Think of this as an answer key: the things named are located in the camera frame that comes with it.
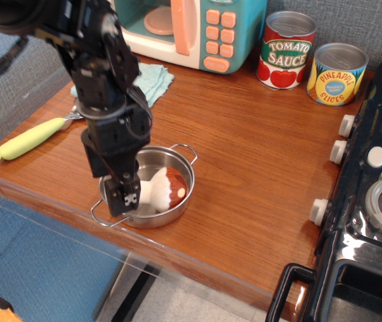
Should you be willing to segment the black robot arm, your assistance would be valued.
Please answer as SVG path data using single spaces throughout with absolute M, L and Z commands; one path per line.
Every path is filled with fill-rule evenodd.
M 56 48 L 87 121 L 81 139 L 94 177 L 105 177 L 109 211 L 138 208 L 138 151 L 150 141 L 152 113 L 134 84 L 138 59 L 122 35 L 108 1 L 0 1 L 0 33 L 18 41 L 0 57 L 0 75 L 25 48 L 28 37 Z

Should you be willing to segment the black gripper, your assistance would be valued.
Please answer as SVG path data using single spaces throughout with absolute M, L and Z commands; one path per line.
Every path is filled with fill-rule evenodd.
M 140 202 L 137 153 L 150 142 L 152 118 L 139 107 L 103 120 L 87 120 L 81 134 L 94 178 L 102 177 L 102 195 L 112 216 L 134 211 Z

